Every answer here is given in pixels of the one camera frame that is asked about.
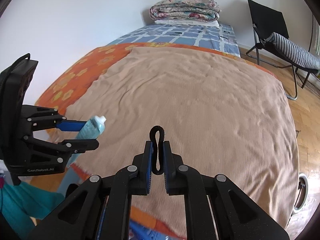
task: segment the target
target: chair backrest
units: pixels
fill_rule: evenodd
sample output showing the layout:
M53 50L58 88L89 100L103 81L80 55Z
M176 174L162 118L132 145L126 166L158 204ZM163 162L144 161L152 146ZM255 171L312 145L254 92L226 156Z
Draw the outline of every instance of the chair backrest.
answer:
M273 32L289 38L287 25L282 12L273 10L267 6L248 0L252 23L256 25L255 31L259 39L268 38Z

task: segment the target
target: orange fabric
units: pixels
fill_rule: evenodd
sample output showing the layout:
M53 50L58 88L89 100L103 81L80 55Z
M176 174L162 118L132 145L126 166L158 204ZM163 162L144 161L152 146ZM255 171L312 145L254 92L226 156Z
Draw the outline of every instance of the orange fabric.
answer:
M97 80L100 75L106 73L108 68L114 63L127 56L134 47L176 47L210 52L246 62L276 78L272 72L250 61L213 49L167 42L124 43L99 47L89 52L53 82L37 100L36 105L57 108L59 114L64 115L67 107L84 95L93 81Z

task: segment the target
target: light blue tube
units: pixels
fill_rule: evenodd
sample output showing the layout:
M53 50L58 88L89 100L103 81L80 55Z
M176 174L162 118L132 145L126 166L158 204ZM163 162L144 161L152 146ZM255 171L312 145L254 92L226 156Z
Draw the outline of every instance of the light blue tube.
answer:
M94 116L90 118L85 125L82 127L82 129L78 132L76 135L76 139L96 139L100 134L103 133L105 126L104 122L106 121L106 118L104 116L98 117ZM79 157L81 153L74 153L68 163L67 168L70 167L72 163L75 162L75 160Z

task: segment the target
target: black elastic band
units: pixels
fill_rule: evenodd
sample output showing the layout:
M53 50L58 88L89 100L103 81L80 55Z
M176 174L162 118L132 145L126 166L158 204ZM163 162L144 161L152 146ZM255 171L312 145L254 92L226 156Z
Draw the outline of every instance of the black elastic band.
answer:
M156 133L159 132L159 142L157 146ZM164 130L161 126L154 126L149 133L150 141L152 142L152 172L155 175L161 175L163 173L163 141ZM157 170L157 159L159 158L160 169Z

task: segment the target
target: blue checkered bed sheet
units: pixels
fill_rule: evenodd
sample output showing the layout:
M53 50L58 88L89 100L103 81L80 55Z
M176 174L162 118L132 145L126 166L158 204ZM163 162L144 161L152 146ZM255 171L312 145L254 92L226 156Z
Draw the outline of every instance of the blue checkered bed sheet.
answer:
M191 25L152 24L135 30L109 43L169 42L215 49L240 57L233 28L220 24L220 28Z

